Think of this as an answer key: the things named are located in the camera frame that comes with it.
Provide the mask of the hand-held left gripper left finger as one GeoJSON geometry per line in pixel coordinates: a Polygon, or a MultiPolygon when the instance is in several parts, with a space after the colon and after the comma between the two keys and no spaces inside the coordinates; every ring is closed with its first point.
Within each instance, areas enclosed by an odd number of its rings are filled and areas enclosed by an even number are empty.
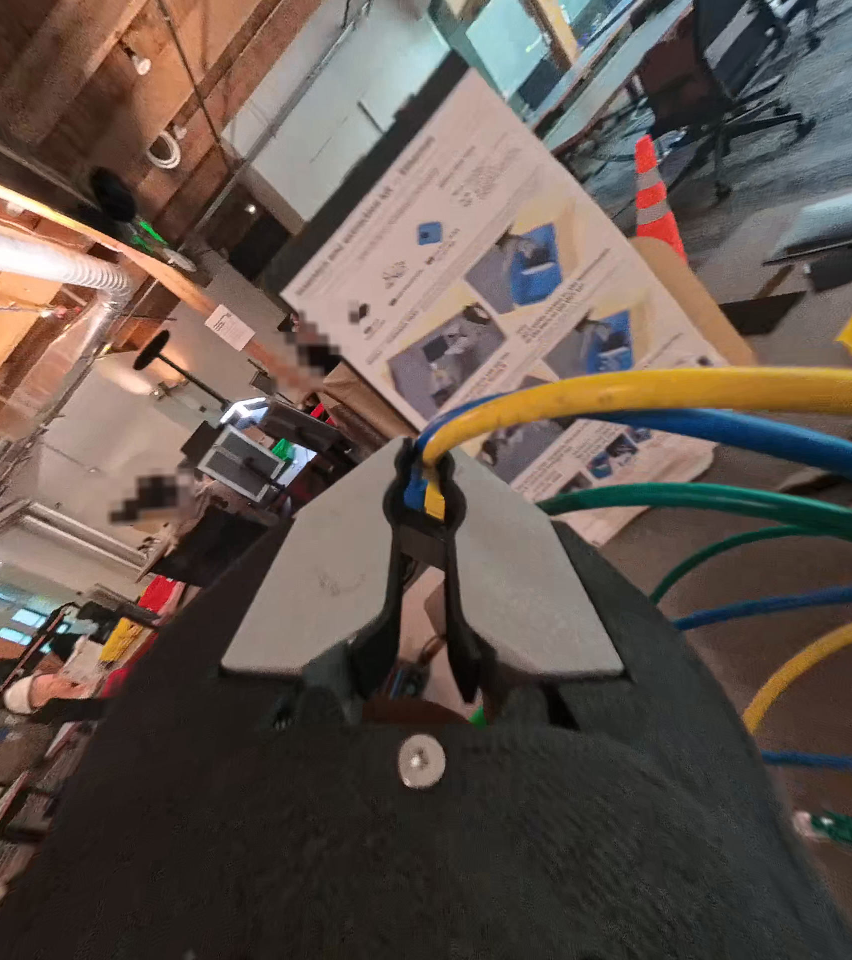
{"type": "Polygon", "coordinates": [[[399,520],[408,441],[396,438],[299,511],[223,654],[238,677],[330,682],[367,697],[399,647],[399,520]]]}

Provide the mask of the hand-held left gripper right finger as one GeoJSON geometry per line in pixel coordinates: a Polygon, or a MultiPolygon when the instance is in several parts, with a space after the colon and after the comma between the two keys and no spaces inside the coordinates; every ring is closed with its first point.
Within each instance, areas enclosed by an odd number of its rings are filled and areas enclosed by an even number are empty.
{"type": "Polygon", "coordinates": [[[507,684],[618,678],[624,663],[549,517],[470,456],[441,459],[445,636],[472,702],[507,684]]]}

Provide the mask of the printed instruction sheet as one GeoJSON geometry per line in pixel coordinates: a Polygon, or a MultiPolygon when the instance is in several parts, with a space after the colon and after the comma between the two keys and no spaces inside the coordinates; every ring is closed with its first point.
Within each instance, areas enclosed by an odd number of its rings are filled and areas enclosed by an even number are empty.
{"type": "Polygon", "coordinates": [[[725,363],[457,54],[271,273],[307,330],[416,431],[571,378],[725,363]]]}

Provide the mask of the orange traffic cone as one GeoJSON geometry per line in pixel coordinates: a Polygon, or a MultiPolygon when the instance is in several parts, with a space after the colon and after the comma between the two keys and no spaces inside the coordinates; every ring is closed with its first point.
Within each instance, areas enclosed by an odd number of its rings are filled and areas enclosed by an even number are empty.
{"type": "Polygon", "coordinates": [[[687,253],[660,174],[655,144],[649,134],[634,147],[636,170],[636,235],[667,244],[684,262],[687,253]]]}

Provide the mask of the white display stand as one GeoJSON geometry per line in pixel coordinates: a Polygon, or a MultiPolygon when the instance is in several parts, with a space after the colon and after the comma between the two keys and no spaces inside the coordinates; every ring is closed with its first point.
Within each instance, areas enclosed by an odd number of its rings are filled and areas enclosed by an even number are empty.
{"type": "MultiPolygon", "coordinates": [[[[690,483],[700,479],[715,461],[716,445],[706,440],[652,433],[638,443],[638,432],[627,430],[612,444],[614,453],[599,458],[537,496],[537,500],[586,491],[598,492],[633,484],[690,483]]],[[[559,514],[592,546],[605,546],[649,510],[648,506],[611,506],[559,514]]]]}

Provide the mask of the black office chair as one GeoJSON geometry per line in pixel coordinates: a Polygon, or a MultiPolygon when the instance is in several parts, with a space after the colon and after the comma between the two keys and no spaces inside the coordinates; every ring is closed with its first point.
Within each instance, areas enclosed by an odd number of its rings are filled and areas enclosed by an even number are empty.
{"type": "Polygon", "coordinates": [[[712,159],[719,202],[732,191],[724,162],[734,140],[788,125],[804,139],[816,127],[815,117],[774,96],[784,74],[760,78],[768,53],[788,37],[768,2],[695,1],[640,62],[649,133],[681,134],[678,145],[693,144],[689,170],[712,159]]]}

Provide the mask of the grey flat panel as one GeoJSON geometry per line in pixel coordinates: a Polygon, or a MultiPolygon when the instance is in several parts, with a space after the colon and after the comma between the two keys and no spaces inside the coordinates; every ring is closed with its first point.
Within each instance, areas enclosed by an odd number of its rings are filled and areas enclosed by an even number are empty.
{"type": "Polygon", "coordinates": [[[852,191],[810,203],[799,210],[768,253],[771,266],[852,247],[852,191]]]}

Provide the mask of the dark square pad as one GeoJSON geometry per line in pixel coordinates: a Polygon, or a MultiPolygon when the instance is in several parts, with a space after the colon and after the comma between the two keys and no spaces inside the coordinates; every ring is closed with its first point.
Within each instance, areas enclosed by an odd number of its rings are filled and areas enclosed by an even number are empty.
{"type": "Polygon", "coordinates": [[[741,299],[721,304],[720,310],[733,329],[744,338],[764,337],[776,330],[805,295],[805,291],[795,291],[741,299]]]}

